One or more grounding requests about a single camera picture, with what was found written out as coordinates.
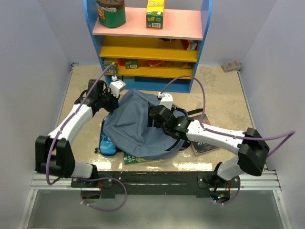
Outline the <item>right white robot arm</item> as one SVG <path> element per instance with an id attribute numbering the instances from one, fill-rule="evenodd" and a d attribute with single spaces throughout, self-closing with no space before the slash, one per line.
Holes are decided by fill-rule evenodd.
<path id="1" fill-rule="evenodd" d="M 217 164 L 212 175 L 205 180 L 211 185 L 224 187 L 240 174 L 259 177 L 263 172 L 269 146 L 253 128 L 243 132 L 205 125 L 191 117 L 176 117 L 173 110 L 163 105 L 150 106 L 148 118 L 148 126 L 161 128 L 173 139 L 211 144 L 236 155 Z"/>

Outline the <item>blue student backpack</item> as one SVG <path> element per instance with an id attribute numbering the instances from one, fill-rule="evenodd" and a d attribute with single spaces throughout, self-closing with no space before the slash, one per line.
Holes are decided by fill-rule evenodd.
<path id="1" fill-rule="evenodd" d="M 148 108 L 158 104 L 153 94 L 129 90 L 106 117 L 104 133 L 120 150 L 145 159 L 168 158 L 188 148 L 190 142 L 175 140 L 162 129 L 148 126 Z"/>

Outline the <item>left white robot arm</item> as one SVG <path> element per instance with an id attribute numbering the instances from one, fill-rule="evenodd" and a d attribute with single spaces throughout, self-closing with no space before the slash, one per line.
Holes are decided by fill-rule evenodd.
<path id="1" fill-rule="evenodd" d="M 118 107 L 120 93 L 125 86 L 120 80 L 111 82 L 109 86 L 103 80 L 89 80 L 88 88 L 75 100 L 68 116 L 47 136 L 36 139 L 36 172 L 59 178 L 82 178 L 86 186 L 96 186 L 99 181 L 96 166 L 76 161 L 71 146 L 78 133 L 100 109 L 111 113 Z"/>

